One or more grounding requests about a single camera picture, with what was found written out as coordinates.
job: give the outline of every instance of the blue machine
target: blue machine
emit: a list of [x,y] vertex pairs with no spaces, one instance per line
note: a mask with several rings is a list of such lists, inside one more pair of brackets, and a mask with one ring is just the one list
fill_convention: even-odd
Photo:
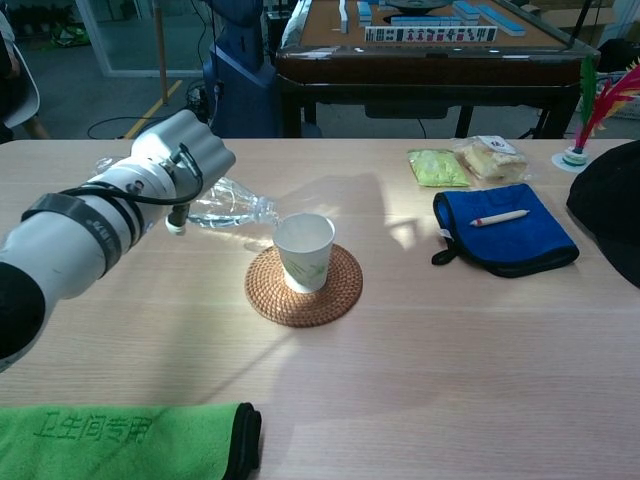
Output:
[[226,21],[203,67],[213,116],[222,138],[282,136],[276,70],[264,61],[262,0],[206,0]]

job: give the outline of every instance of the pen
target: pen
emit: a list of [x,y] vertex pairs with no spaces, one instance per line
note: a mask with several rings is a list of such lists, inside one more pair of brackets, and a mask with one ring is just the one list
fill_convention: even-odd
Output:
[[501,213],[500,215],[492,215],[491,217],[476,218],[469,225],[474,227],[484,227],[494,223],[507,222],[516,218],[524,217],[529,210],[514,210],[513,212]]

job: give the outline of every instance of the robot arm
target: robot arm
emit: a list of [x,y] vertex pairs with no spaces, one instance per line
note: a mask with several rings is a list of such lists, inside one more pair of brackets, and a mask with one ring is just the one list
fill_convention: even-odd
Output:
[[58,300],[88,289],[169,207],[167,227],[183,233],[189,202],[234,163],[222,141],[183,110],[142,134],[130,157],[38,200],[0,245],[0,372],[31,349]]

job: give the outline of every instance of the black hat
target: black hat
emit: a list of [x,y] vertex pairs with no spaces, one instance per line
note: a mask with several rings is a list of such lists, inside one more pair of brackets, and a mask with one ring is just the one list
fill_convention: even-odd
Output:
[[640,288],[640,140],[595,159],[571,185],[567,207],[611,265]]

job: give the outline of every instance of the glass door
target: glass door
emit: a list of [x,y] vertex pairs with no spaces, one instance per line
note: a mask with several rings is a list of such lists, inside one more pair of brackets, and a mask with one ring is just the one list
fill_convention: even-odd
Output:
[[[158,75],[152,0],[76,0],[105,75]],[[157,0],[162,10],[167,70],[201,75],[213,42],[211,10],[200,0]]]

